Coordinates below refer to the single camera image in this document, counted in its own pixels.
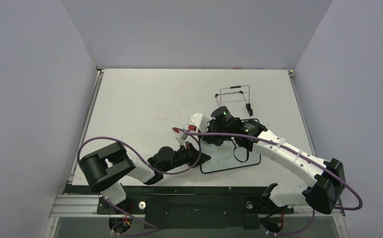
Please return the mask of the black framed whiteboard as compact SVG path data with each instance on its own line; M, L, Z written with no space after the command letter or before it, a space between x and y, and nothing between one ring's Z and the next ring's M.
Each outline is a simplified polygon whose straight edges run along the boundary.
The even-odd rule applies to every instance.
M202 152L211 157L200 165L203 174L254 166L261 162L261 155L236 147L231 141L225 141L221 146L203 141L201 147Z

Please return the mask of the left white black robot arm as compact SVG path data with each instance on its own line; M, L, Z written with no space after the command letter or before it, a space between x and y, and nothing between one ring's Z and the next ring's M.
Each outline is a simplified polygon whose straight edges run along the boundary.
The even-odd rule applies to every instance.
M178 150L164 146L146 163L128 154L124 145L114 142L83 156L78 164L92 192L100 193L110 201L116 213L129 207L129 199L119 182L128 176L145 185L153 185L163 179L163 173L180 166L198 167L209 161L211 156L200 153L193 144L185 142Z

